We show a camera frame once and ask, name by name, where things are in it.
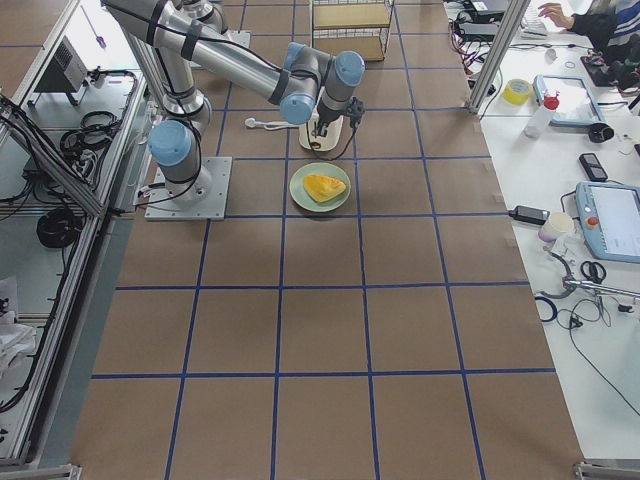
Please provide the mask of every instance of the dish rack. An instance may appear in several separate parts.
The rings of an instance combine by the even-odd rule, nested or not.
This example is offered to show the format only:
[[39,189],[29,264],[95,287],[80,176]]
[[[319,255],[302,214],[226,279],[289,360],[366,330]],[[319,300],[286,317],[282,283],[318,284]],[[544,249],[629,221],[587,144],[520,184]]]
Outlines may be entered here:
[[365,60],[384,60],[393,2],[310,0],[311,45],[333,55],[353,50]]

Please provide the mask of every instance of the blue device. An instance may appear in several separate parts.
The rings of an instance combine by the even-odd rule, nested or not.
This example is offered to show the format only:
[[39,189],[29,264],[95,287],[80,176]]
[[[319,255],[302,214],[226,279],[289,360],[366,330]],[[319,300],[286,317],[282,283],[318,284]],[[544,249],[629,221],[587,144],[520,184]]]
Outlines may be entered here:
[[576,204],[594,257],[640,263],[640,187],[580,182]]
[[556,110],[551,125],[559,127],[588,127],[594,123],[604,123],[604,116],[582,77],[560,75],[536,75],[533,91],[542,105],[546,92],[558,93],[560,106]]

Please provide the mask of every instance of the plate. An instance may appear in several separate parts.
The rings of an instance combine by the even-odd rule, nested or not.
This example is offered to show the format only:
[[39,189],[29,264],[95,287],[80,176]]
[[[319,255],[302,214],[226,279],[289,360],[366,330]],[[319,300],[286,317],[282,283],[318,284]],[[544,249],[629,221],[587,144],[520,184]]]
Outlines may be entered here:
[[[326,175],[328,177],[337,178],[347,185],[347,189],[337,197],[334,197],[327,202],[318,203],[309,196],[302,185],[302,180],[307,175]],[[344,170],[332,163],[310,163],[299,168],[293,174],[291,181],[289,182],[289,193],[291,193],[293,201],[305,210],[309,210],[311,212],[330,212],[347,201],[347,198],[349,198],[349,194],[351,193],[351,181]]]

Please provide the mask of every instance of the bottle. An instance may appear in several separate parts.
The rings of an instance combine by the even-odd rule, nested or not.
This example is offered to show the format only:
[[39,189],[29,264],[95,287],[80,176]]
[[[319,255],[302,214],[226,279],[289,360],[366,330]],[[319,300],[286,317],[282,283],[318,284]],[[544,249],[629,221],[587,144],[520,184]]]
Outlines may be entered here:
[[527,126],[524,127],[524,134],[534,139],[540,137],[544,129],[551,123],[558,105],[560,105],[560,100],[558,100],[557,93],[555,95],[545,93],[542,105],[540,105],[540,108],[533,114]]

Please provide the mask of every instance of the red cap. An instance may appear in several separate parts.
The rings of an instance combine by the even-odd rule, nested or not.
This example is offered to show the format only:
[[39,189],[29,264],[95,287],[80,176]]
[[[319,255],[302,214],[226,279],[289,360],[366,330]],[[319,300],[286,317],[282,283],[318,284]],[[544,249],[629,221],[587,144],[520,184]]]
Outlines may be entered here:
[[547,107],[549,110],[555,110],[556,108],[558,108],[558,105],[560,105],[560,100],[558,100],[557,93],[553,96],[548,93],[545,94],[544,96],[545,107]]

